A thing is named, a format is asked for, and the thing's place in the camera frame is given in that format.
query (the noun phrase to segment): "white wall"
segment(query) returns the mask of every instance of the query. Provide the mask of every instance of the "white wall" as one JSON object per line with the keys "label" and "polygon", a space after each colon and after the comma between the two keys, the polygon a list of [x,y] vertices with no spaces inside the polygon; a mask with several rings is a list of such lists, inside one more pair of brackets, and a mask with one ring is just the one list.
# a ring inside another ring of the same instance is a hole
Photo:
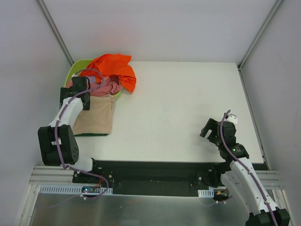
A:
{"label": "white wall", "polygon": [[239,63],[275,0],[45,0],[74,60]]}
{"label": "white wall", "polygon": [[286,0],[243,68],[271,168],[301,222],[301,1]]}
{"label": "white wall", "polygon": [[8,226],[41,163],[38,128],[55,116],[70,67],[34,0],[1,2],[0,31],[0,225]]}

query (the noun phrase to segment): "yellow-green plastic bin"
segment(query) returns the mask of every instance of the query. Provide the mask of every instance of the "yellow-green plastic bin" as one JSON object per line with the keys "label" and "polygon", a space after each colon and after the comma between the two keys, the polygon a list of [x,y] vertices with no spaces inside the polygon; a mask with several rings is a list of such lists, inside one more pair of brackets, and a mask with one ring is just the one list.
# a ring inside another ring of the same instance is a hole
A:
{"label": "yellow-green plastic bin", "polygon": [[[66,81],[65,81],[65,86],[67,85],[68,81],[71,79],[72,75],[76,72],[78,72],[79,70],[81,69],[85,69],[87,68],[87,66],[91,63],[92,60],[79,60],[77,62],[75,62],[73,64],[73,66],[71,67],[68,75],[67,75],[67,78],[66,78]],[[118,93],[115,94],[115,99],[118,99],[118,97],[120,96],[121,94],[121,91],[119,91]]]}

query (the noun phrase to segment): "orange cloth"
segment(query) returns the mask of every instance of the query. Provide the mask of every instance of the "orange cloth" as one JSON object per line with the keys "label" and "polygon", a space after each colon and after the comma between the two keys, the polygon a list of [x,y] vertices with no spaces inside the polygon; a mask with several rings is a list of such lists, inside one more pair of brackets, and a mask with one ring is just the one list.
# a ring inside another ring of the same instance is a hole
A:
{"label": "orange cloth", "polygon": [[[87,68],[93,68],[100,71],[104,77],[117,76],[119,82],[124,88],[131,93],[136,86],[135,73],[128,63],[131,61],[131,56],[122,54],[105,54],[91,61]],[[80,76],[95,76],[96,82],[100,83],[102,78],[100,74],[93,71],[83,71]]]}

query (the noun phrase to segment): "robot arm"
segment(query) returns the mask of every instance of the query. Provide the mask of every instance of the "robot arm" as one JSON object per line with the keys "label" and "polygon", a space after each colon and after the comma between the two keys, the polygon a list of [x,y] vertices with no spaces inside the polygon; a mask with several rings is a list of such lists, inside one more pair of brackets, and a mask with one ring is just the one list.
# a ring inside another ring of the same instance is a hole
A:
{"label": "robot arm", "polygon": [[230,121],[225,121],[222,125],[222,135],[229,150],[244,166],[247,166],[250,170],[249,172],[226,150],[221,139],[220,129],[220,122],[209,119],[200,134],[201,137],[205,137],[209,130],[212,131],[207,139],[218,146],[221,157],[226,161],[216,164],[203,181],[212,187],[223,184],[234,199],[242,202],[247,213],[250,214],[246,226],[274,225],[269,208],[271,208],[279,226],[288,226],[290,221],[289,213],[286,209],[280,210],[277,204],[271,199],[253,169],[246,149],[243,145],[236,143],[234,124]]}
{"label": "robot arm", "polygon": [[72,100],[73,96],[87,89],[87,80],[86,77],[73,77],[72,82],[72,87],[61,88],[61,109],[55,119],[47,127],[41,127],[38,131],[41,155],[45,165],[61,165],[54,135],[56,122],[60,119],[57,131],[64,162],[76,169],[91,171],[93,159],[79,153],[79,147],[72,132],[78,114],[82,110],[90,109],[90,93],[86,92]]}

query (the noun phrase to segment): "white table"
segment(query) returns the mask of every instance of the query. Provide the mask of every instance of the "white table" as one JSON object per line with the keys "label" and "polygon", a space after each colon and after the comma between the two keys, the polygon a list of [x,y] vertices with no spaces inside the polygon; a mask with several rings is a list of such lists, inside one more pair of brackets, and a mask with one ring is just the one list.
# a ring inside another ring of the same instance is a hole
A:
{"label": "white table", "polygon": [[137,84],[114,111],[112,133],[77,137],[80,152],[97,160],[220,162],[217,147],[199,136],[208,119],[228,109],[238,116],[237,142],[252,162],[262,157],[234,63],[131,62]]}

